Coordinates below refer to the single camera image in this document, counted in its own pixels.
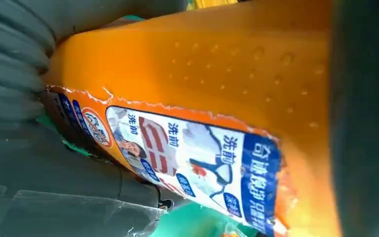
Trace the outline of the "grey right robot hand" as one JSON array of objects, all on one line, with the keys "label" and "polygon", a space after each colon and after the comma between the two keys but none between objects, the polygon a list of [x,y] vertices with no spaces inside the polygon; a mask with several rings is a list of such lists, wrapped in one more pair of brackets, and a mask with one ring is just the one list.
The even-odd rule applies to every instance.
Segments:
[{"label": "grey right robot hand", "polygon": [[45,115],[41,80],[59,42],[185,0],[0,0],[0,237],[148,237],[187,199],[70,149]]}]

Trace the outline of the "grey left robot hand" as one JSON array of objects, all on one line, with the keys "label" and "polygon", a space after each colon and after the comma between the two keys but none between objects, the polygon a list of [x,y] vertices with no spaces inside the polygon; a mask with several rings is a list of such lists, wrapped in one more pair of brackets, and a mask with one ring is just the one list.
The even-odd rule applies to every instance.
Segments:
[{"label": "grey left robot hand", "polygon": [[344,237],[379,237],[379,0],[333,2],[330,157]]}]

